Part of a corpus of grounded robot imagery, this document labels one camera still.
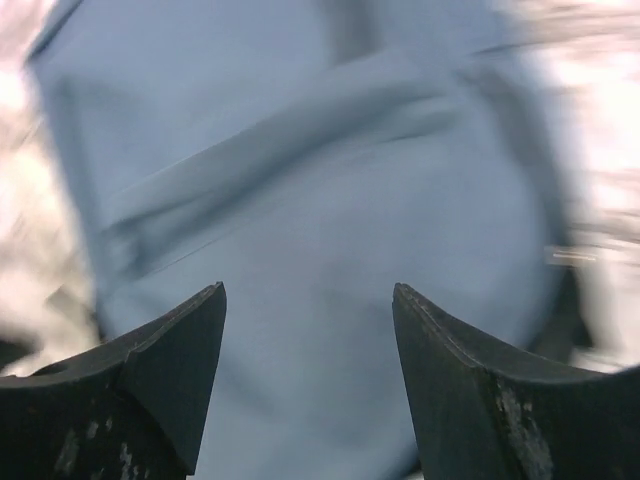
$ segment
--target blue cloth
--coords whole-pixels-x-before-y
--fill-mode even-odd
[[[395,282],[536,333],[565,225],[506,32],[481,0],[59,1],[30,62],[105,328],[226,285],[195,478],[400,478]]]

